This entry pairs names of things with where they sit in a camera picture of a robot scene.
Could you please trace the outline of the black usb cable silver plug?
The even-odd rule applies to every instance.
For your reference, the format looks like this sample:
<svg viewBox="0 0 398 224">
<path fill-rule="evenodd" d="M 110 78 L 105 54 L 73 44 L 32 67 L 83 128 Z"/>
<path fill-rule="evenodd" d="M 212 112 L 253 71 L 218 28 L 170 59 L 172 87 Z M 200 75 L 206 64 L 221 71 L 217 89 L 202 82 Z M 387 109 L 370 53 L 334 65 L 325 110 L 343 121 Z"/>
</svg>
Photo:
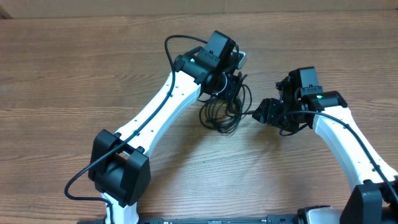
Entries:
<svg viewBox="0 0 398 224">
<path fill-rule="evenodd" d="M 233 134 L 244 116 L 244 101 L 221 100 L 215 96 L 200 100 L 203 106 L 199 110 L 199 120 L 207 129 L 222 134 Z"/>
</svg>

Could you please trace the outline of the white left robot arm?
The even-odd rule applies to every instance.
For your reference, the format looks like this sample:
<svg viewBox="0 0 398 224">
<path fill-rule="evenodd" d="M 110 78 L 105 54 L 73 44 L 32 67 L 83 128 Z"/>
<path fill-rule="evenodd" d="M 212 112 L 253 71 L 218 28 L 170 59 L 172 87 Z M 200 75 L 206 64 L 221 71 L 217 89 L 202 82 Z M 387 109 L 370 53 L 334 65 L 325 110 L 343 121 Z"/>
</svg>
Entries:
<svg viewBox="0 0 398 224">
<path fill-rule="evenodd" d="M 214 31 L 201 46 L 178 55 L 159 92 L 115 133 L 102 130 L 93 141 L 88 177 L 106 204 L 103 223 L 138 223 L 137 202 L 149 185 L 150 157 L 178 116 L 202 94 L 233 99 L 233 77 L 245 52 L 227 35 Z"/>
</svg>

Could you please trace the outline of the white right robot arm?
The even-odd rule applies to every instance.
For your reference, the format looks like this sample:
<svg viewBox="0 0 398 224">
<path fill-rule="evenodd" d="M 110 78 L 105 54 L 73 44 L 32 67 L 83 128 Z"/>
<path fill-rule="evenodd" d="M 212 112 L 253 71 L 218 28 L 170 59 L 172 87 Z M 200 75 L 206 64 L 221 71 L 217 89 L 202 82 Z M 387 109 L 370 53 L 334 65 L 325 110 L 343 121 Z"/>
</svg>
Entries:
<svg viewBox="0 0 398 224">
<path fill-rule="evenodd" d="M 374 150 L 337 91 L 325 92 L 314 67 L 298 68 L 276 83 L 279 98 L 253 112 L 260 123 L 291 136 L 310 128 L 329 147 L 348 179 L 351 195 L 342 210 L 300 208 L 285 223 L 397 223 L 397 171 Z"/>
</svg>

